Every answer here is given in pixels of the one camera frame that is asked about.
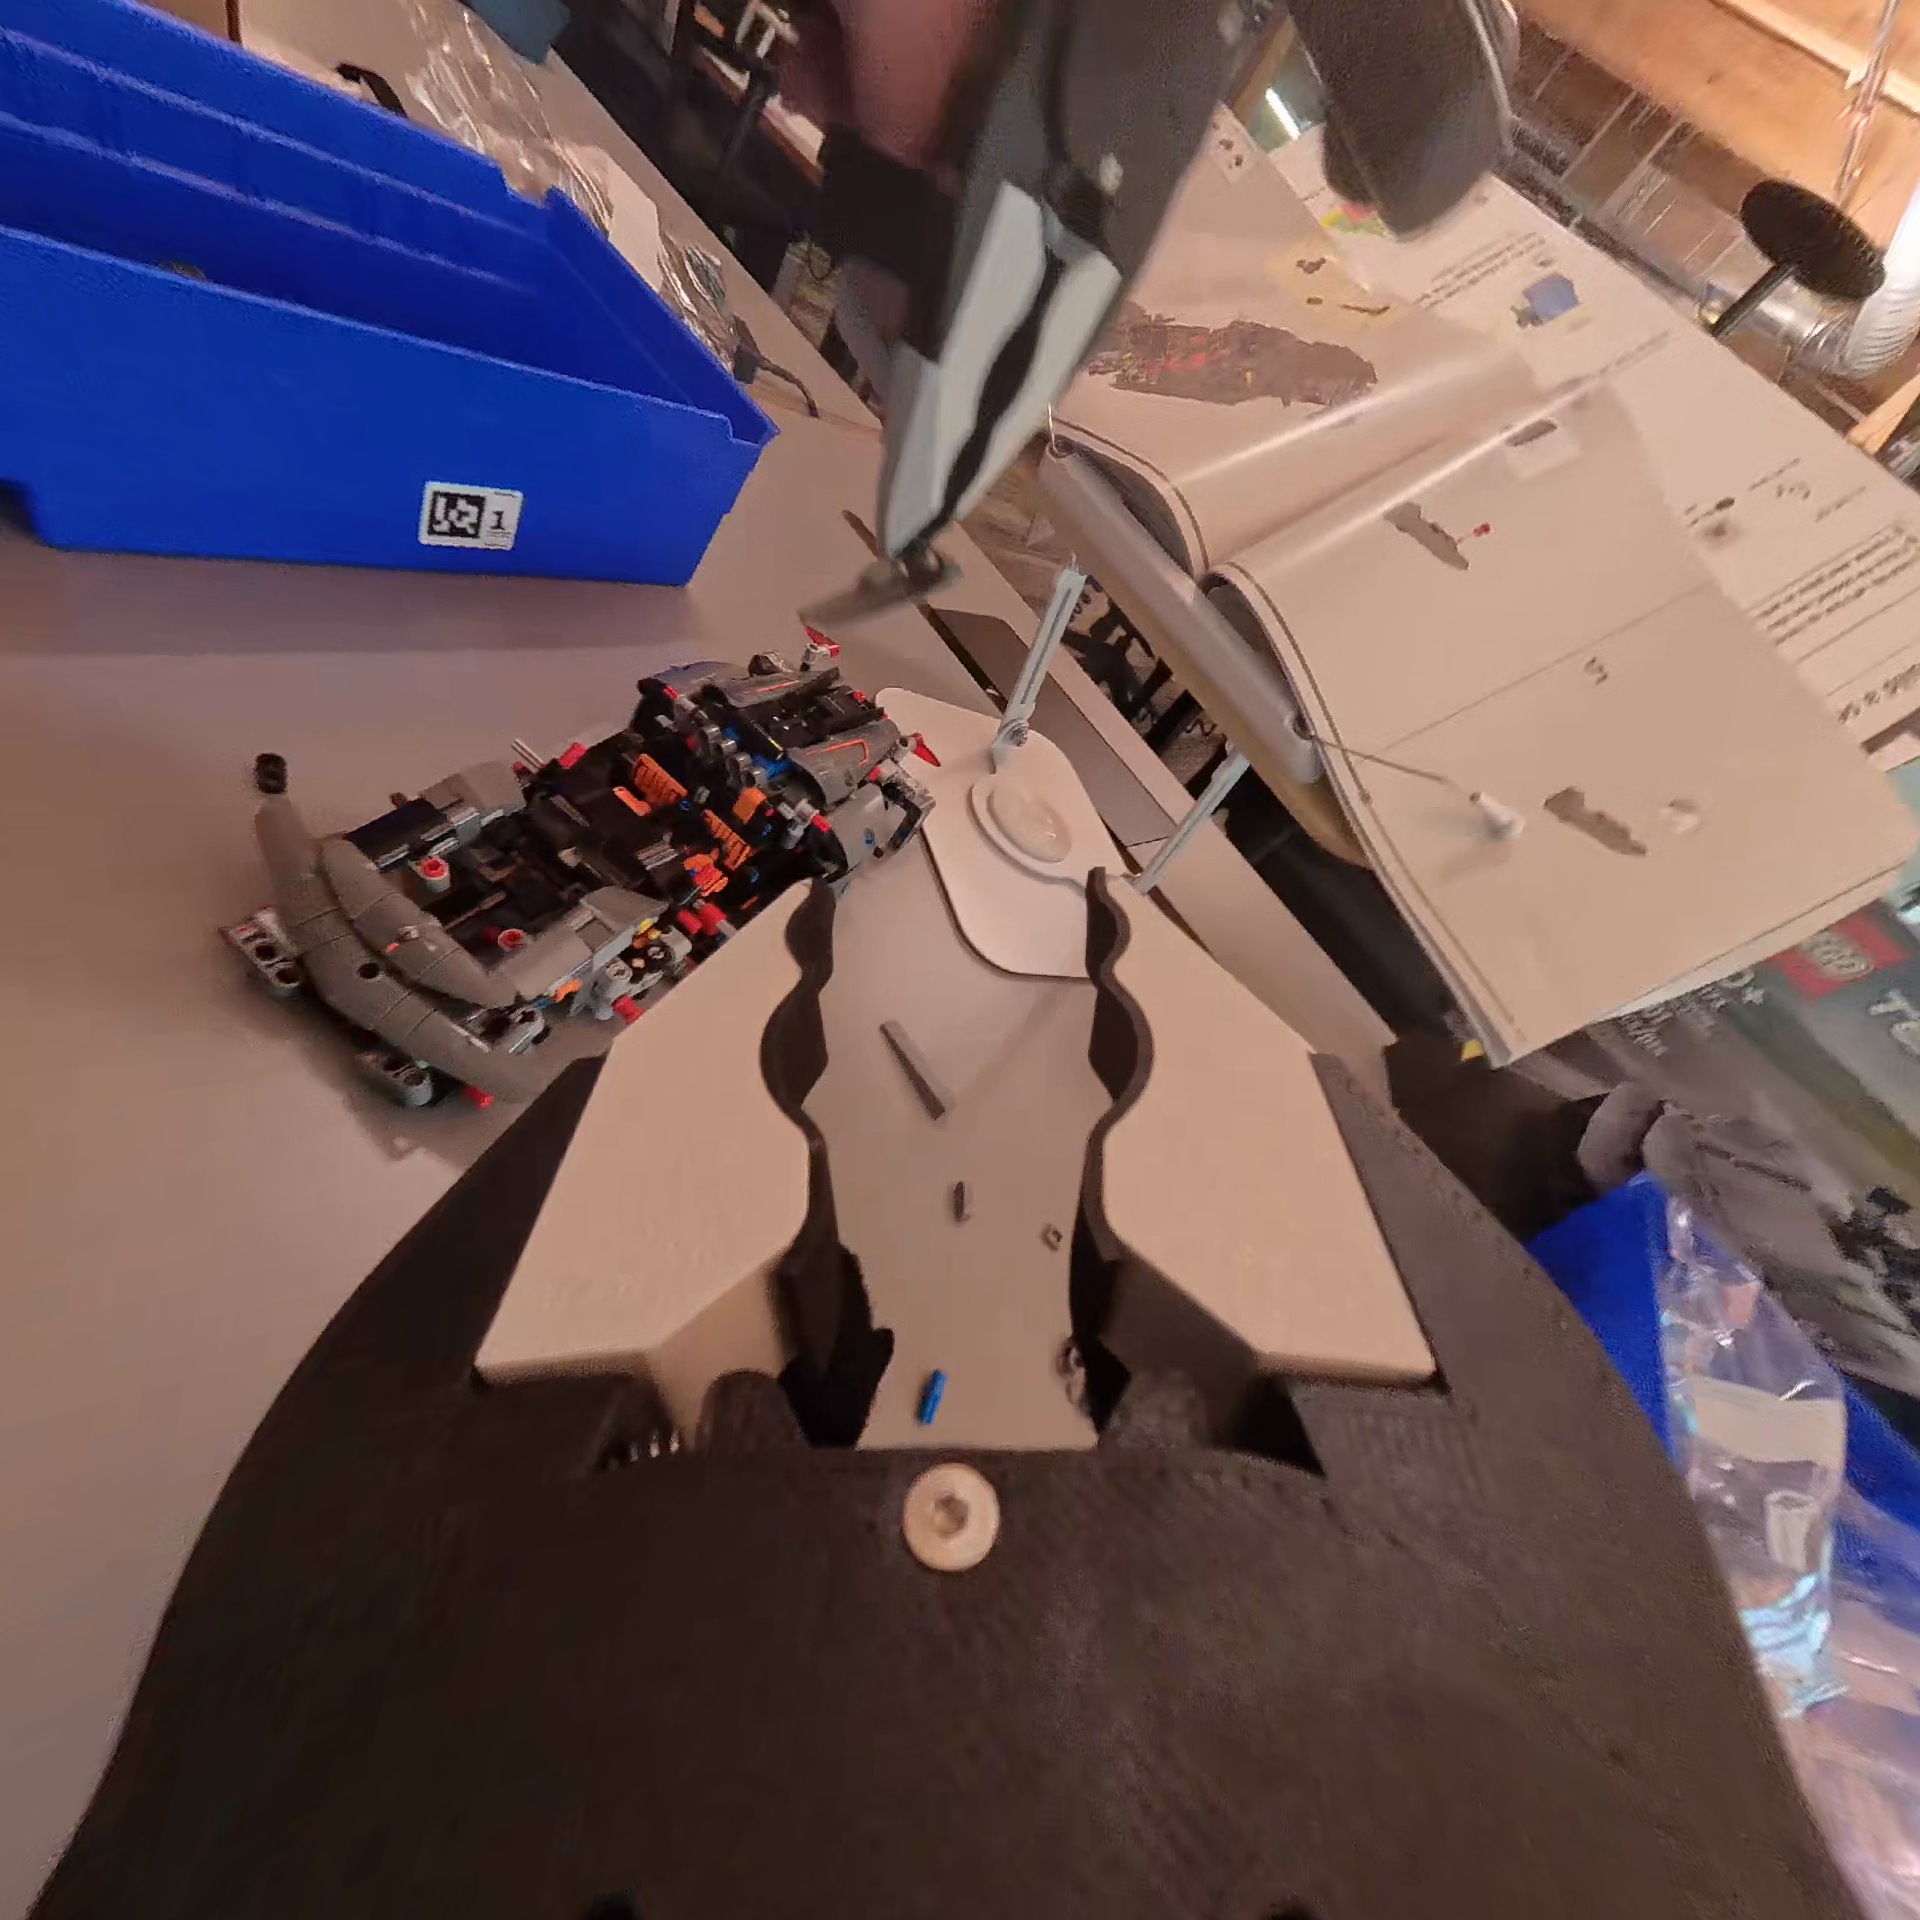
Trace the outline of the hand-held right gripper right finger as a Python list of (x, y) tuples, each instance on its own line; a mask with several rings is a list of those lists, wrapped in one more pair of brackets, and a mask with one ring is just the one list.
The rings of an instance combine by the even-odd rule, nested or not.
[(1323, 1060), (1127, 877), (1087, 879), (1080, 1325), (1129, 1373), (1427, 1387), (1427, 1333)]

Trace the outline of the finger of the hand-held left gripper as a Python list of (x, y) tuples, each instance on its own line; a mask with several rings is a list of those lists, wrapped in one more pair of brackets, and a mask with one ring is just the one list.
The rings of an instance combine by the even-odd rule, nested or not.
[(1044, 428), (1119, 284), (1064, 227), (988, 227), (941, 362), (933, 525), (970, 514)]
[(887, 558), (920, 558), (972, 513), (1019, 444), (1025, 389), (1037, 370), (1053, 295), (1053, 249), (1039, 200), (1000, 186), (933, 353), (901, 350), (891, 396), (877, 532)]

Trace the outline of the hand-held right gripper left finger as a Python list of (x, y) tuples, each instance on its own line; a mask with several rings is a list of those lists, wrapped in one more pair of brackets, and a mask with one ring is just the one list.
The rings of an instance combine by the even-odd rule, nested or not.
[(777, 1081), (782, 1009), (832, 975), (835, 894), (786, 891), (616, 1042), (540, 1202), (477, 1370), (491, 1384), (625, 1373), (651, 1388), (777, 1375), (777, 1269), (811, 1202), (803, 1038)]

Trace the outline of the partly built lego car model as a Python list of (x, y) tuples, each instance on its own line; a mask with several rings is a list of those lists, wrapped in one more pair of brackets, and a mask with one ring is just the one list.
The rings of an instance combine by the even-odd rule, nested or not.
[(519, 743), (321, 834), (256, 755), (271, 898), (220, 932), (393, 1102), (525, 1102), (568, 1024), (637, 1024), (784, 891), (843, 891), (927, 826), (941, 763), (807, 631), (800, 662), (700, 660), (554, 755)]

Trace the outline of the tagged blue plastic bin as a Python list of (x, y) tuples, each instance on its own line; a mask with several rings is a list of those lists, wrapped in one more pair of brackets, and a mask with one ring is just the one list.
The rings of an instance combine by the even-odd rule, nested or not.
[(682, 587), (778, 424), (5, 229), (5, 500), (53, 547)]

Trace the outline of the dark grey long lego slope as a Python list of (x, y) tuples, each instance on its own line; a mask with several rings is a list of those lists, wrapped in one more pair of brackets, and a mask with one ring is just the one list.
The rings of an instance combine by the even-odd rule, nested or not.
[(878, 1026), (884, 1044), (887, 1044), (894, 1062), (905, 1072), (927, 1115), (941, 1120), (953, 1112), (955, 1098), (932, 1054), (916, 1042), (900, 1019), (885, 1019)]

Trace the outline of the open lego instruction booklet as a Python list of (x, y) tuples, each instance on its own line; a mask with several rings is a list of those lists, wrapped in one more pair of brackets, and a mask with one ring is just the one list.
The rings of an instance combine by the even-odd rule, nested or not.
[(1053, 413), (1078, 563), (1501, 1062), (1881, 895), (1915, 491), (1498, 178), (1401, 242), (1319, 158), (1214, 111)]

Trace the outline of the black lego set box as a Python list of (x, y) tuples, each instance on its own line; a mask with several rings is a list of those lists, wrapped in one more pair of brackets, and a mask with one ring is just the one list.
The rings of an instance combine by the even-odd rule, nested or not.
[(1602, 1151), (1653, 1170), (1757, 1269), (1825, 1356), (1918, 1392), (1915, 937), (1865, 904), (1750, 968), (1586, 1036), (1649, 1122)]

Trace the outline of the person's left hand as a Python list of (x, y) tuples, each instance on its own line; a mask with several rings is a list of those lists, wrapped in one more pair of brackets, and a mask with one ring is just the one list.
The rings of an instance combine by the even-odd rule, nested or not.
[(800, 5), (778, 95), (820, 129), (852, 129), (917, 162), (942, 129), (952, 83), (1001, 10), (1001, 2)]

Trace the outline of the heap of clear plastic bags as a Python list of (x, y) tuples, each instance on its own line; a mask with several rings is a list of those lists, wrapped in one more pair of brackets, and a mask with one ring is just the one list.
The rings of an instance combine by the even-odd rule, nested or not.
[(420, 58), (406, 91), (436, 131), (498, 162), (506, 183), (540, 202), (564, 192), (616, 252), (730, 368), (745, 346), (714, 253), (664, 234), (656, 202), (601, 148), (568, 137), (534, 76), (492, 25), (469, 5), (412, 2)]

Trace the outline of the large blue plastic bin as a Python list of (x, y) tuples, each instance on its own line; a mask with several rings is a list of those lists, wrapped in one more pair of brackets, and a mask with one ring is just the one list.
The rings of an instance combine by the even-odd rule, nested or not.
[(1532, 1254), (1626, 1380), (1778, 1711), (1918, 1711), (1915, 1450), (1761, 1274), (1653, 1178)]

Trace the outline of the white booklet stand base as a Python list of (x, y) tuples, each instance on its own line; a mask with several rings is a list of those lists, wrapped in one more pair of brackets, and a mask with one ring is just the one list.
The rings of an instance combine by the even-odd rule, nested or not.
[[(1121, 608), (1140, 617), (1157, 654), (1222, 721), (1231, 755), (1188, 806), (1137, 886), (1157, 886), (1223, 802), (1237, 777), (1257, 768), (1270, 782), (1308, 766), (1308, 747), (1325, 772), (1401, 773), (1441, 801), (1441, 826), (1462, 828), (1473, 852), (1526, 849), (1526, 815), (1494, 792), (1358, 755), (1319, 740), (1282, 688), (1281, 672), (1240, 639), (1199, 583), (1147, 532), (1114, 485), (1083, 454), (1051, 455), (1053, 496), (1075, 538), (1075, 559), (1121, 589)], [(952, 916), (991, 967), (1014, 975), (1086, 975), (1078, 898), (1086, 879), (1117, 862), (1110, 830), (1063, 747), (1033, 731), (1053, 660), (1087, 572), (1059, 573), (1044, 622), (1022, 662), (1014, 692), (997, 715), (958, 708), (916, 689), (885, 688), (882, 705), (938, 755), (928, 852)]]

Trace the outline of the crumpled clear plastic bags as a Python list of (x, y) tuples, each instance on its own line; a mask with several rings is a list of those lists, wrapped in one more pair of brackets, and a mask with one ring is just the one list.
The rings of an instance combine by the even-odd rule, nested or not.
[(1915, 1233), (1795, 1140), (1666, 1108), (1644, 1138), (1676, 1458), (1784, 1716), (1915, 1717)]

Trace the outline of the black ceiling fixture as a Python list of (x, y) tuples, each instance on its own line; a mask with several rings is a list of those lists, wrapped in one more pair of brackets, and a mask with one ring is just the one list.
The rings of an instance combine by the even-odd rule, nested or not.
[(1788, 284), (1846, 304), (1861, 304), (1886, 278), (1884, 253), (1837, 203), (1792, 182), (1761, 178), (1742, 200), (1742, 227), (1765, 253), (1766, 272), (1709, 325), (1728, 338), (1745, 327)]

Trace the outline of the silver ventilation duct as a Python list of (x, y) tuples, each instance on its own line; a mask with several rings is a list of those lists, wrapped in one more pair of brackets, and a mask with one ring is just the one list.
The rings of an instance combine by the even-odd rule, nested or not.
[(1865, 379), (1894, 370), (1918, 335), (1918, 272), (1901, 270), (1863, 301), (1816, 295), (1793, 277), (1765, 277), (1753, 301), (1732, 327), (1726, 312), (1716, 335), (1761, 338), (1784, 344), (1816, 370)]

